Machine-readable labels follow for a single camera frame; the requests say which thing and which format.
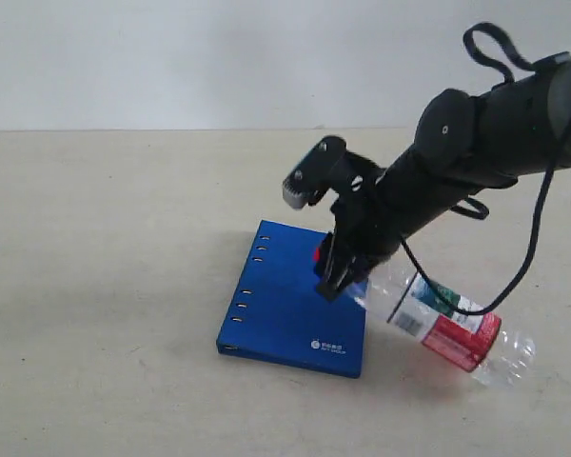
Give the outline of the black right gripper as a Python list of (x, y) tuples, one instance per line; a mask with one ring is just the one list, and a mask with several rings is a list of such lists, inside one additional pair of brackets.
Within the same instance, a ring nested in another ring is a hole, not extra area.
[(387, 262), (400, 247), (378, 191), (386, 169), (359, 154), (346, 154), (344, 162), (351, 191), (340, 193), (332, 205), (335, 228), (313, 257), (315, 290), (327, 301), (364, 281), (369, 267)]

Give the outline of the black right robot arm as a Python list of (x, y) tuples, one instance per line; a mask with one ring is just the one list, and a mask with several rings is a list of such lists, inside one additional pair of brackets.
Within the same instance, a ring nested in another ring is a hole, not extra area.
[(404, 239), (462, 200), (524, 175), (571, 169), (571, 60), (471, 96), (448, 89), (425, 108), (412, 145), (389, 167), (327, 136), (316, 150), (338, 192), (322, 242), (318, 292), (337, 298)]

